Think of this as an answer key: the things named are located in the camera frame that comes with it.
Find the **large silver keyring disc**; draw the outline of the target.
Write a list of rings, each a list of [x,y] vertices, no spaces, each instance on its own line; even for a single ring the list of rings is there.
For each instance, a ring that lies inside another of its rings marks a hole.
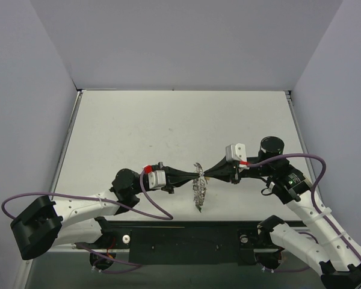
[[[207,193],[208,180],[204,176],[204,171],[200,163],[194,163],[194,167],[196,168],[196,173],[198,173],[199,176],[193,180],[193,202],[194,206],[201,213]]]

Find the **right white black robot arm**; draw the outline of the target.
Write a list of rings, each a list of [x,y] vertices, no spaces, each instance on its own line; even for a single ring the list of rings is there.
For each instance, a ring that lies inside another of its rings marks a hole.
[[[326,288],[361,287],[361,246],[347,234],[325,206],[316,186],[290,164],[291,158],[311,158],[322,166],[325,161],[311,154],[284,154],[283,140],[275,136],[261,140],[256,157],[247,157],[244,144],[226,147],[225,157],[204,175],[232,184],[243,178],[266,179],[266,189],[295,213],[312,234],[308,240],[286,221],[270,216],[258,224],[257,240],[263,246],[288,250],[317,272]]]

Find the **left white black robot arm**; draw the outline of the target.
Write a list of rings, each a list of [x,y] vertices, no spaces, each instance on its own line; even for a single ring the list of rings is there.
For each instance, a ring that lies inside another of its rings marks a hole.
[[[142,173],[121,169],[111,188],[91,196],[36,193],[35,199],[13,218],[10,228],[23,260],[37,258],[61,244],[93,243],[104,248],[110,244],[112,233],[97,218],[128,211],[139,213],[134,208],[140,201],[139,193],[173,193],[198,177],[198,173],[162,164],[146,166]]]

